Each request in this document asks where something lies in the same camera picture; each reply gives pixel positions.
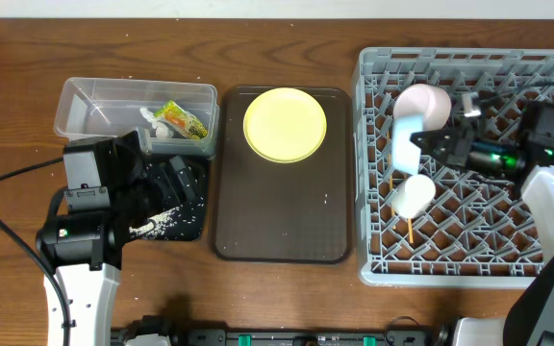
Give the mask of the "green orange snack wrapper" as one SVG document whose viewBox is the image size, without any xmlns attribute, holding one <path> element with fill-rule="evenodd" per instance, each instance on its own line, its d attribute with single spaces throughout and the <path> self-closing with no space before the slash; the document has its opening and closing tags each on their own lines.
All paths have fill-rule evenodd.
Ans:
<svg viewBox="0 0 554 346">
<path fill-rule="evenodd" d="M 156 111 L 155 117 L 172 125 L 179 135 L 188 139 L 203 139 L 209 133 L 194 114 L 184 110 L 172 100 L 167 101 Z"/>
</svg>

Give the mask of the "pile of rice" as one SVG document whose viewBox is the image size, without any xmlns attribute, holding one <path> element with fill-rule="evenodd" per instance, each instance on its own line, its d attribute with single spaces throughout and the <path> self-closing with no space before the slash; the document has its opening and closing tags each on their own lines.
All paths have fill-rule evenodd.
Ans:
<svg viewBox="0 0 554 346">
<path fill-rule="evenodd" d="M 206 215 L 206 198 L 198 197 L 147 219 L 130 228 L 130 240 L 194 241 L 201 236 Z"/>
</svg>

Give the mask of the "white bowl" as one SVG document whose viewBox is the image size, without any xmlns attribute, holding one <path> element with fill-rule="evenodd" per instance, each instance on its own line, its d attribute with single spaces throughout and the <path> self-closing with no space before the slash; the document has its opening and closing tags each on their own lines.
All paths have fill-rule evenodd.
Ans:
<svg viewBox="0 0 554 346">
<path fill-rule="evenodd" d="M 392 110 L 394 119 L 421 115 L 423 130 L 441 129 L 448 121 L 452 103 L 449 94 L 438 86 L 415 84 L 397 97 Z"/>
</svg>

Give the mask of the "white tissue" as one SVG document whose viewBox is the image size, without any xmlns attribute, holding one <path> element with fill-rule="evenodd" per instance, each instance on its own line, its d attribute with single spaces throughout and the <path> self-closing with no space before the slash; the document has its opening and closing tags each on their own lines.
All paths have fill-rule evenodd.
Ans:
<svg viewBox="0 0 554 346">
<path fill-rule="evenodd" d="M 173 138 L 174 132 L 172 130 L 172 127 L 170 125 L 167 125 L 162 118 L 156 117 L 155 114 L 149 111 L 147 108 L 140 108 L 139 112 L 142 115 L 142 117 L 155 130 L 156 138 L 158 139 Z"/>
</svg>

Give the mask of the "cream white cup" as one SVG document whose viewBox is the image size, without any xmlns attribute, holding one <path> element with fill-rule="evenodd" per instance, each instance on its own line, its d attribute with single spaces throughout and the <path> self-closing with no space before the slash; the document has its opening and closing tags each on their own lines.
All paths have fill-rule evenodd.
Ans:
<svg viewBox="0 0 554 346">
<path fill-rule="evenodd" d="M 390 206 L 402 217 L 416 218 L 426 211 L 435 194 L 436 186 L 432 179 L 417 174 L 396 188 Z"/>
</svg>

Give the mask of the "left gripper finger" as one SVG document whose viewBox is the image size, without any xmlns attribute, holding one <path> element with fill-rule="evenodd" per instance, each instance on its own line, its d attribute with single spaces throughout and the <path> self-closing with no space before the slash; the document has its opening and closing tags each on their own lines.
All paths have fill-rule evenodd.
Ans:
<svg viewBox="0 0 554 346">
<path fill-rule="evenodd" d="M 180 206 L 178 196 L 176 172 L 169 162 L 160 162 L 156 165 L 156 184 L 162 193 L 163 207 L 165 210 Z"/>
<path fill-rule="evenodd" d="M 187 160 L 182 156 L 175 156 L 169 162 L 185 194 L 185 201 L 190 202 L 196 200 L 199 197 L 197 180 Z"/>
</svg>

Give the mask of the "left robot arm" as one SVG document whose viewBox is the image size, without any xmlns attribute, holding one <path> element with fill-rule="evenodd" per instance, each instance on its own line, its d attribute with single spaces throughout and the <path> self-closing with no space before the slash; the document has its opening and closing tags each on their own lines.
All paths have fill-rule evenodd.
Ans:
<svg viewBox="0 0 554 346">
<path fill-rule="evenodd" d="M 37 234 L 50 345 L 110 345 L 123 247 L 135 240 L 201 235 L 208 165 L 181 154 L 145 154 L 133 133 L 63 148 L 67 185 Z"/>
</svg>

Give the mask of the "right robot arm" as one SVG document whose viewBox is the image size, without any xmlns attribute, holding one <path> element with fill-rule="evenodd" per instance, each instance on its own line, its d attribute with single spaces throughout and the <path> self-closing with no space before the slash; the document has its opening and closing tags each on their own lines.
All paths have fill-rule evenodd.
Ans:
<svg viewBox="0 0 554 346">
<path fill-rule="evenodd" d="M 450 344 L 554 345 L 554 104 L 530 103 L 512 145 L 484 140 L 468 124 L 414 133 L 410 140 L 447 167 L 513 182 L 533 217 L 542 249 L 542 270 L 508 314 L 459 319 Z"/>
</svg>

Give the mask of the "light blue bowl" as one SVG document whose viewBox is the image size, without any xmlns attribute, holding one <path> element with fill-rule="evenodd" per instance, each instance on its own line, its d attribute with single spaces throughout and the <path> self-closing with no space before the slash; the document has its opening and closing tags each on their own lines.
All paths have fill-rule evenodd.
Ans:
<svg viewBox="0 0 554 346">
<path fill-rule="evenodd" d="M 422 115 L 400 116 L 393 121 L 391 158 L 395 170 L 408 175 L 418 173 L 421 149 L 411 142 L 411 135 L 422 130 Z"/>
</svg>

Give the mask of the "grey dishwasher rack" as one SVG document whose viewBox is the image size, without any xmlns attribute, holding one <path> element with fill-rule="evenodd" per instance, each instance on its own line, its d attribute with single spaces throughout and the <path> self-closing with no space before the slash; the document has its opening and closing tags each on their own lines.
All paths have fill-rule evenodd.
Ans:
<svg viewBox="0 0 554 346">
<path fill-rule="evenodd" d="M 436 186 L 427 211 L 412 221 L 391 217 L 403 175 L 393 168 L 389 193 L 387 132 L 398 94 L 414 84 L 444 89 L 449 124 L 463 116 L 466 92 L 496 92 L 485 136 L 513 142 L 528 101 L 554 104 L 554 50 L 368 47 L 352 78 L 357 259 L 368 285 L 515 288 L 528 286 L 543 257 L 534 220 L 506 181 L 453 170 L 429 156 L 420 172 Z"/>
</svg>

